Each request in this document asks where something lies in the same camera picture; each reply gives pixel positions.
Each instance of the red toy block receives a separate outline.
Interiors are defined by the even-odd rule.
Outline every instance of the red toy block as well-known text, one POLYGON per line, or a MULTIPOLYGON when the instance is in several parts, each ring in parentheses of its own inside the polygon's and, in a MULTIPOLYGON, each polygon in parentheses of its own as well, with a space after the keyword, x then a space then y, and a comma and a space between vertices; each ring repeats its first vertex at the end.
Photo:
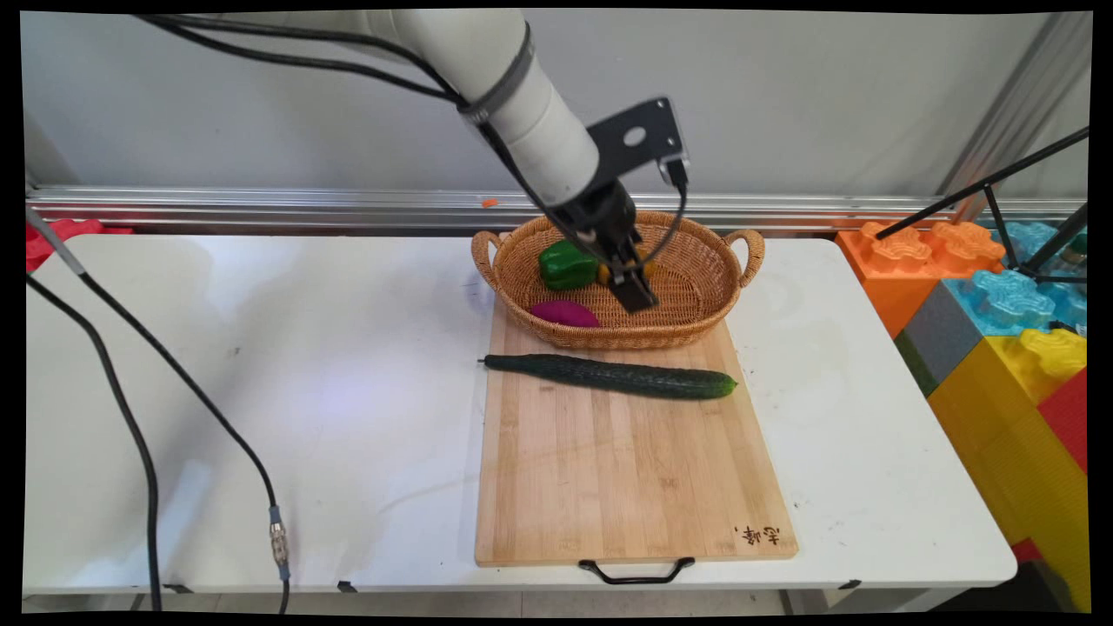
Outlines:
POLYGON ((1040 414, 1051 427, 1082 471, 1089 475, 1086 460, 1086 370, 1040 403, 1040 414))
POLYGON ((1016 563, 1043 560, 1043 555, 1040 554, 1040 548, 1036 547, 1036 542, 1032 540, 1032 537, 1013 546, 1013 554, 1016 556, 1016 563))
MULTIPOLYGON (((106 228, 105 225, 97 219, 85 219, 82 222, 59 219, 58 222, 51 222, 50 227, 58 234, 58 238, 63 242, 78 235, 129 235, 134 232, 131 228, 106 228)), ((47 262, 47 258, 50 258, 50 255, 53 252, 55 248, 50 245, 50 242, 40 235, 38 231, 32 228, 30 224, 27 224, 27 271, 33 272, 38 270, 40 265, 47 262)))

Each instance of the black metal handle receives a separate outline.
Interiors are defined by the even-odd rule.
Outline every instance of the black metal handle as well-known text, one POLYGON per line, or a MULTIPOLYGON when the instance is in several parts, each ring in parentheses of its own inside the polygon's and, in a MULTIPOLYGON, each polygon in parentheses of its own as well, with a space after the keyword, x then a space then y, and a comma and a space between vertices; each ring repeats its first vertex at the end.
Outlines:
POLYGON ((583 559, 580 561, 580 569, 587 569, 593 573, 603 583, 608 585, 663 585, 666 583, 672 583, 672 579, 680 574, 680 570, 696 563, 692 557, 684 557, 678 559, 676 565, 672 566, 672 571, 668 576, 631 576, 629 578, 611 578, 610 576, 603 574, 602 569, 599 569, 599 564, 590 559, 583 559))

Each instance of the gray toy block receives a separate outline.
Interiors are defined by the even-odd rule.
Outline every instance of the gray toy block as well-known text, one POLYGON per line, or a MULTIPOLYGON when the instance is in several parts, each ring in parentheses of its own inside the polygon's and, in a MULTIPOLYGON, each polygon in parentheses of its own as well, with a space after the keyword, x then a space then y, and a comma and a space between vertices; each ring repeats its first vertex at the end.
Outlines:
POLYGON ((943 281, 936 283, 904 333, 932 378, 940 383, 982 341, 982 332, 943 281))

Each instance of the wicker basket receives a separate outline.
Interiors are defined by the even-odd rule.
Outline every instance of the wicker basket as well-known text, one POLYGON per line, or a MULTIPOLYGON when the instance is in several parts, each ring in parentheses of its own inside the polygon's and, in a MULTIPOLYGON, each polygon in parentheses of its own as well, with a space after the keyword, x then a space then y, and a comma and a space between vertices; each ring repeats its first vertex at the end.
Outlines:
MULTIPOLYGON (((668 213, 638 212, 638 232, 649 247, 657 246, 672 218, 668 213)), ((553 345, 582 350, 672 348, 696 341, 730 311, 765 257, 765 239, 755 231, 737 231, 721 238, 683 219, 672 242, 654 260, 658 268, 650 287, 661 303, 630 314, 598 283, 561 292, 545 287, 538 255, 561 237, 549 218, 538 217, 504 241, 493 233, 479 233, 472 238, 472 257, 515 322, 553 345), (738 238, 745 238, 749 246, 745 272, 730 250, 738 238), (487 244, 498 248, 493 264, 487 244), (565 326, 530 313, 534 304, 551 300, 571 300, 587 306, 600 326, 565 326)))

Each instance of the metal rail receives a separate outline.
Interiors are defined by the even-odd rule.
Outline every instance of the metal rail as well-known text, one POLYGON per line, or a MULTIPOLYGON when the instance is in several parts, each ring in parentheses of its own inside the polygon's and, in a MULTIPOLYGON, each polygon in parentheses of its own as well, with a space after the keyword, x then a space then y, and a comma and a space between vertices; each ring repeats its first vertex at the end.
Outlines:
MULTIPOLYGON (((632 194, 642 211, 676 209, 674 194, 632 194)), ((896 221, 938 198, 692 194, 688 215, 716 231, 757 228, 770 236, 833 234, 866 222, 896 221)), ((512 229, 541 213, 521 192, 407 192, 82 187, 46 185, 27 205, 47 221, 99 219, 144 233, 471 235, 512 229), (496 199, 498 205, 483 203, 496 199)), ((998 199, 1008 221, 1058 223, 1083 198, 998 199)), ((949 221, 939 212, 925 221, 949 221)), ((994 228, 986 216, 979 223, 994 228)))

